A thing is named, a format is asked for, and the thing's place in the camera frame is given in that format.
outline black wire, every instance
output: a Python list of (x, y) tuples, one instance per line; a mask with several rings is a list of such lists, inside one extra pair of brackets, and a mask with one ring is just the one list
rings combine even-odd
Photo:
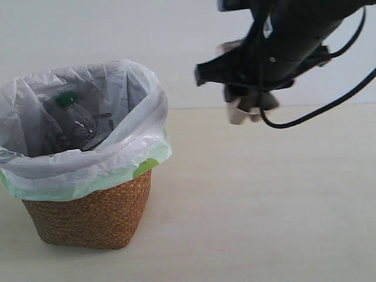
[(334, 59), (334, 58), (337, 58), (337, 57), (345, 54), (353, 46), (353, 44), (358, 40), (359, 36), (361, 35), (363, 28), (364, 28), (366, 18), (367, 18), (367, 9), (366, 9), (366, 7), (363, 7), (363, 15), (362, 15), (362, 18), (360, 20), (359, 26), (358, 26), (356, 32), (350, 38), (350, 40), (345, 44), (345, 46), (343, 46), (340, 50), (338, 50), (334, 53), (331, 53), (331, 54), (328, 54), (328, 55), (312, 56), (311, 58), (318, 57), (318, 58), (323, 58), (323, 59)]
[[(263, 41), (263, 38), (259, 38), (258, 39), (258, 44), (257, 44), (257, 51), (258, 51), (258, 57), (259, 58), (262, 58), (262, 48), (261, 48), (261, 44), (262, 44), (262, 41)], [(273, 123), (272, 121), (270, 121), (268, 119), (268, 117), (266, 116), (266, 113), (265, 113), (265, 109), (263, 108), (263, 103), (262, 103), (262, 96), (263, 96), (263, 64), (262, 64), (262, 61), (261, 59), (259, 59), (259, 70), (258, 70), (258, 93), (259, 93), (259, 105), (260, 105), (260, 114), (261, 114), (261, 117), (263, 119), (263, 121), (270, 127), (273, 127), (273, 128), (276, 128), (276, 129), (286, 129), (286, 128), (290, 128), (290, 127), (293, 127), (293, 126), (297, 126), (299, 125), (300, 123), (303, 123), (303, 122), (306, 122), (324, 112), (327, 112), (328, 110), (331, 110), (333, 109), (334, 107), (344, 103), (345, 101), (349, 100), (350, 98), (352, 98), (353, 96), (355, 96), (357, 93), (359, 93), (361, 90), (363, 90), (375, 77), (376, 77), (376, 68), (365, 78), (363, 79), (356, 87), (354, 87), (351, 91), (349, 91), (348, 93), (346, 93), (345, 95), (343, 95), (342, 97), (338, 98), (337, 100), (299, 118), (299, 119), (296, 119), (296, 120), (293, 120), (292, 122), (288, 122), (288, 123), (282, 123), (282, 124), (278, 124), (278, 123)]]

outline brown woven basket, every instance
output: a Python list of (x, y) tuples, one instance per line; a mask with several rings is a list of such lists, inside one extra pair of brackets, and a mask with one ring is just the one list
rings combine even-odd
[(118, 250), (135, 233), (149, 197), (151, 170), (130, 182), (69, 202), (23, 203), (48, 244)]

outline white plastic bag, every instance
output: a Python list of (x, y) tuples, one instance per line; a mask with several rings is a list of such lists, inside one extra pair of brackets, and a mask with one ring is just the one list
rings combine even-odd
[[(100, 126), (95, 150), (52, 154), (60, 127), (53, 97), (74, 90)], [(34, 73), (0, 88), (0, 179), (25, 200), (69, 201), (130, 181), (172, 154), (167, 97), (146, 67), (116, 61)]]

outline table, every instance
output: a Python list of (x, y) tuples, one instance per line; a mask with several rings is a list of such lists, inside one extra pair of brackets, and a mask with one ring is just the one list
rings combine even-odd
[(123, 250), (41, 242), (21, 201), (0, 187), (0, 281), (373, 281), (375, 124), (376, 105), (287, 130), (232, 126), (224, 109), (171, 110), (174, 155), (154, 170)]

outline clear plastic bottle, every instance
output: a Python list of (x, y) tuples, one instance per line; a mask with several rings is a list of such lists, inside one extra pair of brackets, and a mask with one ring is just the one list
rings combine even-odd
[(74, 91), (60, 94), (56, 103), (65, 111), (65, 134), (72, 149), (84, 150), (98, 132), (93, 117), (80, 105)]

